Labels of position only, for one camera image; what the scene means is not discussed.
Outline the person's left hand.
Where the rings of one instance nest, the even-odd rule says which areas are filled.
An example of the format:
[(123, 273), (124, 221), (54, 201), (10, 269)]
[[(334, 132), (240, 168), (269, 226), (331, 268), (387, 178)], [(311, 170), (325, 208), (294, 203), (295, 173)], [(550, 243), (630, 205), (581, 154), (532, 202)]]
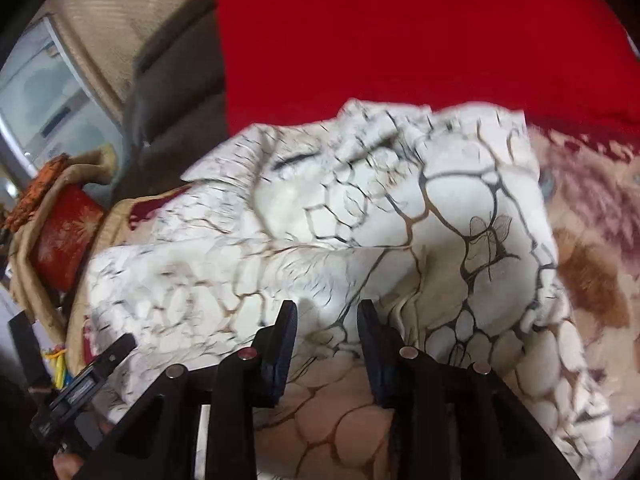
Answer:
[(53, 456), (52, 463), (58, 480), (73, 480), (85, 461), (74, 453), (58, 453)]

